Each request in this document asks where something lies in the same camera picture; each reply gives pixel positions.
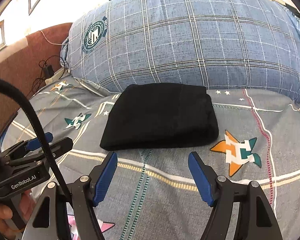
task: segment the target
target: black garment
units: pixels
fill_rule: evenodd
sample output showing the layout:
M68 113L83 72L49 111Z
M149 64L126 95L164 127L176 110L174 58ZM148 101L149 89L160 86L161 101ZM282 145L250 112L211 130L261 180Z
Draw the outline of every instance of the black garment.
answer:
M218 135L205 87L130 85L109 113L100 147L108 151L194 147L209 144Z

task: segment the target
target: gray bed sheet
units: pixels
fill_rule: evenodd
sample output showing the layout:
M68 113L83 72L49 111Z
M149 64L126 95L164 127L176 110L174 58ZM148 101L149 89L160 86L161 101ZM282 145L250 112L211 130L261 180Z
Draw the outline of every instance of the gray bed sheet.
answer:
M65 136L73 139L73 150L58 159L67 183L89 174L105 158L107 152L99 143L108 114L120 96L106 90L98 90L97 95L86 87L68 75L30 100L53 141ZM267 90L207 93L220 130L211 145L117 151L118 168L105 200L95 209L106 240L200 239L211 208L201 200L188 169L191 151L232 181L258 181L283 239L300 236L300 106ZM2 149L34 137L28 119L19 111L1 141ZM251 140L254 145L248 149L246 143ZM230 145L244 148L247 158ZM49 181L33 189L34 197L39 197ZM235 204L227 239L234 235L237 213ZM68 214L74 239L78 239L70 207Z

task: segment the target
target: thick black cable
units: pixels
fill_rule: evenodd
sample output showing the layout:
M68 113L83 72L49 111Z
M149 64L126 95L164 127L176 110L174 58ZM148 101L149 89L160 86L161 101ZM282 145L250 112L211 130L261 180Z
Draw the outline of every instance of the thick black cable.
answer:
M19 106L22 108L22 110L25 112L26 116L29 119L29 122L31 123L35 134L37 135L37 138L41 144L42 150L44 152L44 155L51 167L52 172L56 176L57 181L60 184L60 187L63 191L63 193L66 196L67 201L72 206L72 197L70 194L70 191L66 185L66 182L58 168L58 165L56 161L54 160L54 157L52 156L51 149L49 147L49 144L45 138L44 131L42 128L42 125L39 121L39 118L37 114L35 113L32 105L28 101L28 99L25 97L25 95L18 90L16 87L12 86L8 82L0 79L0 93L8 96L9 98L13 99L15 102L19 104Z

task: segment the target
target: silver bolt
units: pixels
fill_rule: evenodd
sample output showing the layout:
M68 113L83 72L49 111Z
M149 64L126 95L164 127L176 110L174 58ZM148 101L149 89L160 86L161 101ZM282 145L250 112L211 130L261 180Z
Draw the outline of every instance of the silver bolt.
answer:
M48 188L53 188L55 185L56 185L56 184L55 184L54 182L50 182L50 183L48 184Z
M221 181L221 182L225 182L226 179L227 179L227 178L226 178L225 176L223 176L223 175L219 175L219 176L218 176L218 180Z
M89 180L89 177L87 175L83 175L81 178L80 178L80 181L81 182L86 182Z
M252 185L253 187L259 187L259 183L256 182L256 181L254 181L254 180L251 182L251 185Z

